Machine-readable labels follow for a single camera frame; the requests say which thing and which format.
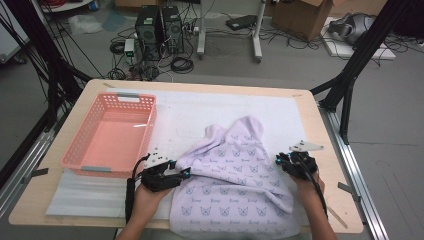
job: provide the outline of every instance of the printed pattern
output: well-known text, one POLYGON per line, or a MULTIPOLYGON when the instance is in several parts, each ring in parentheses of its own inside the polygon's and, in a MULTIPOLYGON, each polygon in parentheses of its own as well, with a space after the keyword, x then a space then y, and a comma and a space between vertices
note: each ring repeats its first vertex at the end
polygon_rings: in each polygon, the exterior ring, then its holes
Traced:
POLYGON ((183 154, 177 169, 192 168, 192 177, 175 189, 171 230, 192 239, 222 234, 279 239, 299 232, 293 197, 274 166, 254 117, 229 129, 212 125, 205 138, 183 154))

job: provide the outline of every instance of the white mat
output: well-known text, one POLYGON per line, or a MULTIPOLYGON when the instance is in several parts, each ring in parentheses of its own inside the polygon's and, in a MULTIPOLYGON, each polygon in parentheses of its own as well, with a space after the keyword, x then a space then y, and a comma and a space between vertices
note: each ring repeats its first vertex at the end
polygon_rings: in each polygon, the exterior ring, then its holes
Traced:
MULTIPOLYGON (((325 39, 325 46, 327 47, 328 52, 332 57, 342 57, 342 58, 350 58, 352 57, 354 51, 352 46, 347 44, 340 38, 337 33, 329 33, 328 27, 331 21, 337 20, 336 18, 328 17, 325 21, 325 25, 321 30, 321 36, 325 39)), ((396 56, 393 54, 390 49, 387 49, 387 46, 383 43, 380 48, 374 53, 372 59, 378 60, 395 60, 396 56)))
MULTIPOLYGON (((256 116, 264 125, 263 144, 270 156, 288 151, 307 140, 292 98, 109 89, 142 92, 157 97, 157 120, 149 152, 170 159, 178 157, 204 137, 211 124, 230 127, 246 115, 256 116)), ((47 210, 47 215, 124 217, 126 179, 84 177, 65 171, 47 210)), ((161 202, 155 219, 168 219, 172 194, 161 202)))

